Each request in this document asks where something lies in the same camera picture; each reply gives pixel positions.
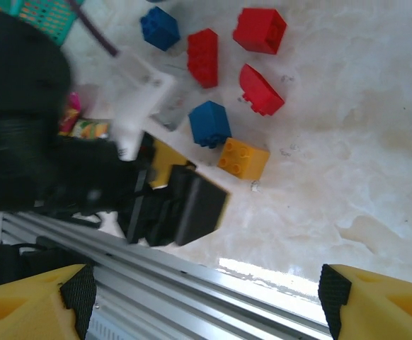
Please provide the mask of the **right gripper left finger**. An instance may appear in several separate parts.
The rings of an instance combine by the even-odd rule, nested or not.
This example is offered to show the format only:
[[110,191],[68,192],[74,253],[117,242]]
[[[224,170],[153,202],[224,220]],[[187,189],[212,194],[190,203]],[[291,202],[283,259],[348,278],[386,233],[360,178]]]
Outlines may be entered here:
[[0,340],[85,340],[95,301],[85,264],[0,285]]

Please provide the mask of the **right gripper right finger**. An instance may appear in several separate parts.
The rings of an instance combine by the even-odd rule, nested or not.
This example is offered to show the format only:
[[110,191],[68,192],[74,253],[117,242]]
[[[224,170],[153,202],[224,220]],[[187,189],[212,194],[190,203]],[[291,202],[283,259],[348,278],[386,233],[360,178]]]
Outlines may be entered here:
[[412,340],[412,283],[324,264],[319,299],[333,340]]

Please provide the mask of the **pink candy bag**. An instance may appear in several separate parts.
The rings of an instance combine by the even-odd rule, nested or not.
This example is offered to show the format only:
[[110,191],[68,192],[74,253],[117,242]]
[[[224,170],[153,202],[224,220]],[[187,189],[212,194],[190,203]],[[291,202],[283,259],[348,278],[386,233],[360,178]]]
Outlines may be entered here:
[[70,135],[81,116],[81,102],[77,92],[71,92],[64,114],[59,121],[59,134]]

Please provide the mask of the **blue square lego brick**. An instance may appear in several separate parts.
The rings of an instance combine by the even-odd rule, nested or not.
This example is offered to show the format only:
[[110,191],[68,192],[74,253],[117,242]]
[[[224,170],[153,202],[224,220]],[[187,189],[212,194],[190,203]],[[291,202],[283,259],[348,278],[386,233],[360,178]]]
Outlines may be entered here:
[[224,106],[207,101],[188,114],[194,143],[214,149],[231,137],[231,129]]
[[149,9],[139,22],[144,40],[164,52],[181,39],[177,20],[158,6]]

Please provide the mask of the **yellow square lego brick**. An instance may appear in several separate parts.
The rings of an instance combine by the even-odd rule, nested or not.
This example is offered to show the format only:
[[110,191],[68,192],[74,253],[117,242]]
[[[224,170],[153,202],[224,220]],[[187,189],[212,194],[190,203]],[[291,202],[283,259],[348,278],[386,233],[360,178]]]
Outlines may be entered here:
[[259,181],[270,152],[228,137],[217,166],[242,180]]

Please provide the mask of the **teal plastic mesh basket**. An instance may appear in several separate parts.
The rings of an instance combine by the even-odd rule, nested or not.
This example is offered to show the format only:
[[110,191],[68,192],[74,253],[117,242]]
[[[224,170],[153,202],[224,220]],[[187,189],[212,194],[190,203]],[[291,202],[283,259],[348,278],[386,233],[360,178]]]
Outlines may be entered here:
[[63,45],[77,18],[68,0],[11,0],[8,13]]

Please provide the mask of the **red long lego brick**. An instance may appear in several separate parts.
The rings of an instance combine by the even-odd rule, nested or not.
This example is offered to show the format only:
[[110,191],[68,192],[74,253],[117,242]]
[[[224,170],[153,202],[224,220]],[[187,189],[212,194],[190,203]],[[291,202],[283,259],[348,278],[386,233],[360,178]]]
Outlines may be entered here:
[[210,28],[188,36],[188,71],[204,89],[218,86],[218,35]]

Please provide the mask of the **red rounded lego brick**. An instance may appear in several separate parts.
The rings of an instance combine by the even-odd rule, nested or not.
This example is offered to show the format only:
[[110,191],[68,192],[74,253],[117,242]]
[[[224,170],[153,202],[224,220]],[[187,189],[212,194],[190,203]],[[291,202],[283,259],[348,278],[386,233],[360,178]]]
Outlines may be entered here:
[[249,64],[241,68],[239,85],[244,100],[251,104],[255,113],[262,116],[274,115],[285,104],[279,93]]

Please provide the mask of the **red square lego brick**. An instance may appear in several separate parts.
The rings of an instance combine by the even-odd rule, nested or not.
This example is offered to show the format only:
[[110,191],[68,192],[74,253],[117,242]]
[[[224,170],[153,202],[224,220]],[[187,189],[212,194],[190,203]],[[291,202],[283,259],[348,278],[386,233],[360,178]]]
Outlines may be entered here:
[[276,55],[287,23],[273,8],[243,8],[233,39],[249,52]]

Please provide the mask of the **aluminum base rail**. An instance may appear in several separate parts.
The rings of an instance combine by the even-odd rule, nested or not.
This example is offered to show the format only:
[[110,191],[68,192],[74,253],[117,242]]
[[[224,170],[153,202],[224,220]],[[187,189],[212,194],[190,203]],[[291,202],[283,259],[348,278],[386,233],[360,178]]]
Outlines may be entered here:
[[93,311],[150,340],[333,340],[318,305],[95,229],[0,213],[0,242],[92,260]]

